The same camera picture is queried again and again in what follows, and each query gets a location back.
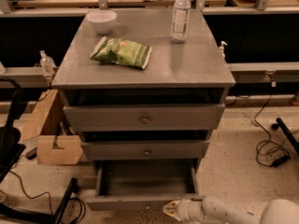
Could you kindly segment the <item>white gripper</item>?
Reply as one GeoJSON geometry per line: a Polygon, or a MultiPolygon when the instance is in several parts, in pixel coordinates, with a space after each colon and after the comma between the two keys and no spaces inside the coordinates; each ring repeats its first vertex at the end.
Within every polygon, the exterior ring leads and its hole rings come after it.
{"type": "Polygon", "coordinates": [[[174,200],[170,203],[166,203],[163,207],[163,211],[166,215],[177,221],[204,222],[205,213],[201,201],[174,200]]]}

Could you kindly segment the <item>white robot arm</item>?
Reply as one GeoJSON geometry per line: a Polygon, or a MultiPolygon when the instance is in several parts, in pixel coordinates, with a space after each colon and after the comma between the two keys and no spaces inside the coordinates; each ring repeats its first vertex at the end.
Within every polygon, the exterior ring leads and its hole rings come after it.
{"type": "Polygon", "coordinates": [[[260,217],[242,212],[219,198],[206,196],[200,201],[174,200],[163,207],[166,215],[185,223],[196,224],[299,224],[299,205],[276,199],[260,217]]]}

